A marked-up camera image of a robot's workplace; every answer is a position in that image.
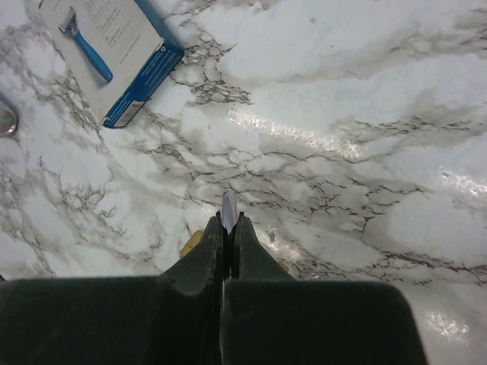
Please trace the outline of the silver key pair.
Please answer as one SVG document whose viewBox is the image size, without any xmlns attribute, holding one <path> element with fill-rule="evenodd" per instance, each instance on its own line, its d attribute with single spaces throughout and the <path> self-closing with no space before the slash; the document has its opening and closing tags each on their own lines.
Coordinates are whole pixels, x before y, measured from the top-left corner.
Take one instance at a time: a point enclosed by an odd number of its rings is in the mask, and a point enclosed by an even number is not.
<svg viewBox="0 0 487 365">
<path fill-rule="evenodd" d="M 221 202 L 221 222 L 229 235 L 238 220 L 237 199 L 234 190 L 228 189 L 224 192 Z"/>
</svg>

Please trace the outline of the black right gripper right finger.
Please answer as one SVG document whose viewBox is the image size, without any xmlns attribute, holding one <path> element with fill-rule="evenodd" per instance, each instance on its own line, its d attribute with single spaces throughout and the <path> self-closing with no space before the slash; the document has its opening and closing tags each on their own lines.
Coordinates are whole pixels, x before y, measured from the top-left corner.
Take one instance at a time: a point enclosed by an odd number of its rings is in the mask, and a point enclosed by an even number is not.
<svg viewBox="0 0 487 365">
<path fill-rule="evenodd" d="M 240 216 L 224 284 L 225 364 L 425 364 L 409 302 L 376 281 L 290 276 Z"/>
</svg>

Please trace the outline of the large brass padlock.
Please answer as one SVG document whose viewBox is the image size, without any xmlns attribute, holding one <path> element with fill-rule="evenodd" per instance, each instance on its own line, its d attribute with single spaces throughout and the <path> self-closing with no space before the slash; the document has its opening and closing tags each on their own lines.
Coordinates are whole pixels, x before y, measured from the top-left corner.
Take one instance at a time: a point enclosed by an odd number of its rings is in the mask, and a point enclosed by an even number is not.
<svg viewBox="0 0 487 365">
<path fill-rule="evenodd" d="M 14 135 L 19 126 L 18 108 L 5 96 L 0 99 L 0 136 L 2 138 Z"/>
</svg>

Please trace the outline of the small brass padlock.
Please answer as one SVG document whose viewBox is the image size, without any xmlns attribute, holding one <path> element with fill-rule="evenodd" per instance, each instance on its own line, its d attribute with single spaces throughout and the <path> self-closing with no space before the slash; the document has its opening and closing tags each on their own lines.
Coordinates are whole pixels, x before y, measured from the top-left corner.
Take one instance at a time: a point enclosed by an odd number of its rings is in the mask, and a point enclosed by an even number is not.
<svg viewBox="0 0 487 365">
<path fill-rule="evenodd" d="M 199 244 L 203 234 L 204 232 L 202 230 L 197 230 L 194 232 L 194 234 L 188 239 L 186 244 L 180 250 L 180 258 L 183 258 Z"/>
</svg>

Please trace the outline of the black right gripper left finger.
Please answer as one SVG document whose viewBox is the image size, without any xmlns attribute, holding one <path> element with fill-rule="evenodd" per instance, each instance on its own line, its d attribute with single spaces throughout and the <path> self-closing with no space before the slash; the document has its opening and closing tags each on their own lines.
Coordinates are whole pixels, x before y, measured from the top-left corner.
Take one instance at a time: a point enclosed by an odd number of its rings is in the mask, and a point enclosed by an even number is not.
<svg viewBox="0 0 487 365">
<path fill-rule="evenodd" d="M 164 273 L 1 283 L 3 364 L 219 364 L 224 230 Z"/>
</svg>

